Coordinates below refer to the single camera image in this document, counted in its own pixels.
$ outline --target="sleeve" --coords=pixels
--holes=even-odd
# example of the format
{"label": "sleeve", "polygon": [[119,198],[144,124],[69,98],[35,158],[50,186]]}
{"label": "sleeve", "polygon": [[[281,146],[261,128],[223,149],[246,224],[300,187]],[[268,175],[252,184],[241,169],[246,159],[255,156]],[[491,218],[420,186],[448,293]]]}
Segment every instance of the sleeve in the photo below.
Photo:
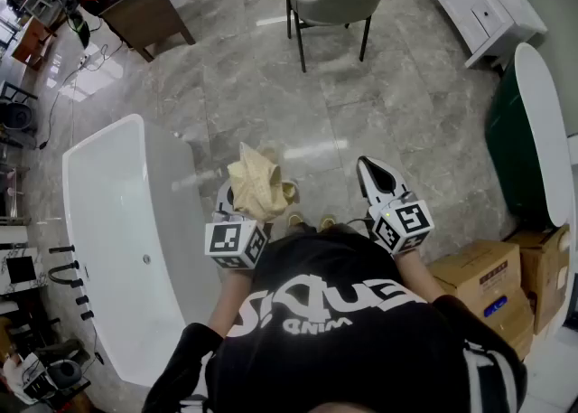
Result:
{"label": "sleeve", "polygon": [[486,351],[495,351],[504,356],[514,374],[517,404],[521,406],[526,397],[527,370],[514,349],[470,312],[460,299],[454,296],[441,296],[433,302],[433,307],[443,314],[452,329],[463,339],[480,345]]}
{"label": "sleeve", "polygon": [[163,374],[146,396],[143,413],[178,411],[180,400],[189,397],[199,382],[200,359],[215,352],[222,341],[204,324],[189,324],[182,331]]}

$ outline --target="cardboard box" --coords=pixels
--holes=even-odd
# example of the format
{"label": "cardboard box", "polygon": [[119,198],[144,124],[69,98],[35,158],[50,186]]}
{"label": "cardboard box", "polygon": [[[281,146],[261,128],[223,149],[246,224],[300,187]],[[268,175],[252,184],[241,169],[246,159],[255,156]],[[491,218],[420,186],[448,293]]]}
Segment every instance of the cardboard box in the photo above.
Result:
{"label": "cardboard box", "polygon": [[534,316],[520,287],[519,247],[474,241],[429,266],[443,289],[458,297],[524,359],[532,343]]}
{"label": "cardboard box", "polygon": [[522,230],[508,239],[520,247],[522,289],[535,314],[534,334],[550,323],[564,303],[570,253],[565,245],[561,247],[561,239],[568,234],[564,225],[544,231]]}

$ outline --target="white cabinet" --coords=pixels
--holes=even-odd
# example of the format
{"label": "white cabinet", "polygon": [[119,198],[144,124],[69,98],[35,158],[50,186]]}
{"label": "white cabinet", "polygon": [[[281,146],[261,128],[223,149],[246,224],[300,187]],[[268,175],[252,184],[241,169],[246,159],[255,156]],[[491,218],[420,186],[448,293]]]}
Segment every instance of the white cabinet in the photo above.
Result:
{"label": "white cabinet", "polygon": [[527,0],[438,1],[470,48],[468,68],[486,55],[506,62],[518,43],[547,31]]}

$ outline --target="cabinet drawer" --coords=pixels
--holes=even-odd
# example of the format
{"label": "cabinet drawer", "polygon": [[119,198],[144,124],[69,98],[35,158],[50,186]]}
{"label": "cabinet drawer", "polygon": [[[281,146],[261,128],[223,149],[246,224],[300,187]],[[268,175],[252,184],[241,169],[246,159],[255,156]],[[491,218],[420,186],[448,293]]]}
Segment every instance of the cabinet drawer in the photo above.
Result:
{"label": "cabinet drawer", "polygon": [[494,12],[494,10],[492,10],[483,0],[477,2],[471,10],[490,37],[502,24],[496,12]]}
{"label": "cabinet drawer", "polygon": [[463,16],[458,24],[463,40],[466,41],[471,52],[474,53],[489,39],[488,34],[472,11]]}

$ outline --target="wall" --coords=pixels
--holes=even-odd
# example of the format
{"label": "wall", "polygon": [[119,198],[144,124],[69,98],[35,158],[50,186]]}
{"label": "wall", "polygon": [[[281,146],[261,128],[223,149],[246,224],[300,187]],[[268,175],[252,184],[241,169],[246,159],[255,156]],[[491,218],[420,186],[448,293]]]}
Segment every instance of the wall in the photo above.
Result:
{"label": "wall", "polygon": [[578,132],[578,0],[528,0],[548,33],[532,39],[544,57],[558,90],[566,134]]}

